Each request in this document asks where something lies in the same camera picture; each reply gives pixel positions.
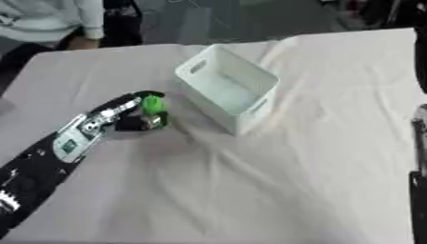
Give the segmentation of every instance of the green object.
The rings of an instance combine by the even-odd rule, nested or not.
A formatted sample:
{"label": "green object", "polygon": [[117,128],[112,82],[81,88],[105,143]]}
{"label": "green object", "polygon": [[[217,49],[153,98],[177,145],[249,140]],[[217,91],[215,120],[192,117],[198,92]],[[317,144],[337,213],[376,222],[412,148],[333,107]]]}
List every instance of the green object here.
{"label": "green object", "polygon": [[63,146],[62,146],[62,150],[66,153],[66,154],[70,154],[72,151],[74,151],[74,149],[77,147],[77,143],[75,143],[75,141],[73,140],[69,140],[68,142],[66,142]]}
{"label": "green object", "polygon": [[146,115],[156,115],[165,112],[167,107],[162,98],[149,95],[141,103],[142,112]]}

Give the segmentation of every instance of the person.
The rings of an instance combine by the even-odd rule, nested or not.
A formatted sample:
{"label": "person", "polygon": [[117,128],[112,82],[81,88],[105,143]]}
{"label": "person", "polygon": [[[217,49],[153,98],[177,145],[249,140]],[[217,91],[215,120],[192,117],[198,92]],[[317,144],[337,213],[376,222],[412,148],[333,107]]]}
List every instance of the person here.
{"label": "person", "polygon": [[141,24],[133,0],[0,0],[0,36],[25,42],[1,58],[0,83],[40,52],[141,45]]}
{"label": "person", "polygon": [[10,39],[54,43],[82,27],[68,49],[97,49],[103,26],[103,0],[0,0],[0,35]]}

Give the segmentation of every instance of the wrinkled white cloth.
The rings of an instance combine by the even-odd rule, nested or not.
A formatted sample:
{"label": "wrinkled white cloth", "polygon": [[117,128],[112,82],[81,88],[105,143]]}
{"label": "wrinkled white cloth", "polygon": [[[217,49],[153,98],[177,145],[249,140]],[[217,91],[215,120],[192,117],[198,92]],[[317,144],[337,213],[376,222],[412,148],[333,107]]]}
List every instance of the wrinkled white cloth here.
{"label": "wrinkled white cloth", "polygon": [[414,39],[381,30],[227,45],[281,78],[274,113],[237,138],[175,85],[175,67],[204,47],[41,54],[5,94],[1,162],[125,92],[166,92],[172,124],[108,135],[8,239],[412,244],[410,121],[427,102]]}
{"label": "wrinkled white cloth", "polygon": [[0,35],[28,42],[54,42],[78,27],[104,36],[103,0],[0,0]]}

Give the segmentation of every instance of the basket handle cutout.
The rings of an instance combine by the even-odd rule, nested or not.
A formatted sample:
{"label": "basket handle cutout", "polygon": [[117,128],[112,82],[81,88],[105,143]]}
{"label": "basket handle cutout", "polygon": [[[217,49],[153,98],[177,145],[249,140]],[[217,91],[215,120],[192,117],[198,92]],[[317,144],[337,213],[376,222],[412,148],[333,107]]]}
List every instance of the basket handle cutout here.
{"label": "basket handle cutout", "polygon": [[203,60],[203,61],[197,63],[196,65],[194,65],[190,69],[190,73],[191,74],[195,74],[195,73],[199,72],[200,70],[202,70],[203,68],[205,68],[207,64],[208,64],[208,61],[206,61],[206,60]]}

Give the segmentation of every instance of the robotic arm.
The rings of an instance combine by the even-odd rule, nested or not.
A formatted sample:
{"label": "robotic arm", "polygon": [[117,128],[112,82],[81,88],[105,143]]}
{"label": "robotic arm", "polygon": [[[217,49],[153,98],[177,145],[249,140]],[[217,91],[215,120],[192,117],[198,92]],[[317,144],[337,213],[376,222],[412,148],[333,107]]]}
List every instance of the robotic arm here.
{"label": "robotic arm", "polygon": [[[150,131],[168,123],[156,91],[128,93],[76,116],[68,125],[30,146],[0,168],[0,238],[29,217],[54,193],[109,127]],[[144,114],[132,115],[139,111]]]}

